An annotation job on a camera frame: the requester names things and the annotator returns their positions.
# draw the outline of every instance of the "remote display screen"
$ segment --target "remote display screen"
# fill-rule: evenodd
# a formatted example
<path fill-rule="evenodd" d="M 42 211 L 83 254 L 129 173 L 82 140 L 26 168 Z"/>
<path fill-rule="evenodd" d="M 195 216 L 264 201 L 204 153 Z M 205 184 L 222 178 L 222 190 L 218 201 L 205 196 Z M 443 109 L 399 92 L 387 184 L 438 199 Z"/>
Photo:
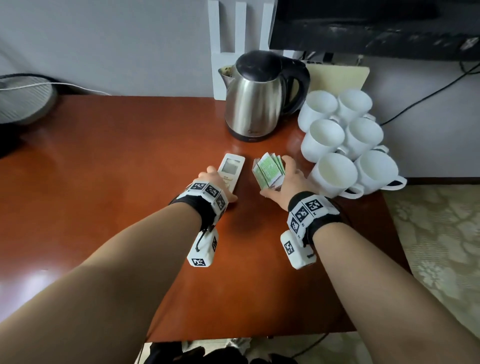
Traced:
<path fill-rule="evenodd" d="M 235 174 L 235 173 L 237 173 L 237 169 L 238 169 L 239 165 L 240 165 L 239 160 L 234 160 L 234 159 L 227 158 L 227 160 L 225 161 L 225 164 L 222 168 L 222 172 L 229 173 L 229 174 Z"/>

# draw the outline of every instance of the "white electric cord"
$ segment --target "white electric cord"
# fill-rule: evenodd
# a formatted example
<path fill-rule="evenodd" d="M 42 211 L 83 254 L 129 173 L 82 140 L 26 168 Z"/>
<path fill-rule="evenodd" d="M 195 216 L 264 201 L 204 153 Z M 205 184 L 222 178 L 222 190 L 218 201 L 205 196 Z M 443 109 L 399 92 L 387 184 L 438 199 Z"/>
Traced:
<path fill-rule="evenodd" d="M 89 88 L 81 87 L 79 85 L 74 85 L 74 84 L 68 84 L 65 82 L 40 82 L 38 84 L 31 84 L 31 85 L 24 85 L 24 86 L 18 86 L 18 87 L 8 87 L 8 88 L 0 88 L 0 91 L 11 91 L 11 90 L 20 90 L 21 88 L 28 88 L 28 87 L 35 87 L 35 86 L 41 86 L 41 85 L 66 85 L 66 86 L 73 86 L 73 87 L 78 87 L 81 88 L 82 90 L 85 91 L 91 91 L 91 92 L 96 92 L 98 94 L 103 94 L 106 96 L 112 96 L 111 94 L 108 94 L 103 91 L 98 91 L 98 90 L 91 90 Z"/>

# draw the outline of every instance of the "kettle base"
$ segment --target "kettle base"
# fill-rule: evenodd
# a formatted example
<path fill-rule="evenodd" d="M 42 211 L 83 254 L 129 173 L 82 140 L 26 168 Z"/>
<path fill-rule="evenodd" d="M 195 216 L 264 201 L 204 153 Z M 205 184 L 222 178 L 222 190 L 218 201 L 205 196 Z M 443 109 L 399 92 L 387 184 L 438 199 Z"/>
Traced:
<path fill-rule="evenodd" d="M 265 140 L 273 133 L 273 132 L 270 132 L 262 136 L 244 136 L 244 135 L 238 134 L 236 131 L 233 131 L 233 129 L 230 128 L 228 124 L 227 124 L 227 129 L 228 129 L 228 132 L 232 134 L 232 136 L 235 139 L 238 139 L 238 140 L 241 140 L 242 142 L 247 142 L 247 143 L 261 142 L 262 140 Z"/>

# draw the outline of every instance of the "kettle handle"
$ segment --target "kettle handle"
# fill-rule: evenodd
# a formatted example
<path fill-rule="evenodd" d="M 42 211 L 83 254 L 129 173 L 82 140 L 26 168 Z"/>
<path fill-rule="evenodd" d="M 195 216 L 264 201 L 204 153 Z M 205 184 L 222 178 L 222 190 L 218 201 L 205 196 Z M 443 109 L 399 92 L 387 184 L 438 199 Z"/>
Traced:
<path fill-rule="evenodd" d="M 300 60 L 282 57 L 282 76 L 285 79 L 295 78 L 299 82 L 299 90 L 293 100 L 287 103 L 282 109 L 282 115 L 288 115 L 296 112 L 302 106 L 307 97 L 310 87 L 310 73 L 307 66 Z"/>

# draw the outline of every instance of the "black kettle lid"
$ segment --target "black kettle lid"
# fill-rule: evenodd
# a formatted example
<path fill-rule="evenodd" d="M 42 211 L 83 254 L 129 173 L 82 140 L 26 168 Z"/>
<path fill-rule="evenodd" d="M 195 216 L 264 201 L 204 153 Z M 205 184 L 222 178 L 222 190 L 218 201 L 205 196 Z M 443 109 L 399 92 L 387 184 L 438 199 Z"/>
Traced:
<path fill-rule="evenodd" d="M 252 50 L 235 63 L 238 73 L 249 81 L 269 82 L 282 72 L 282 56 L 268 50 Z"/>

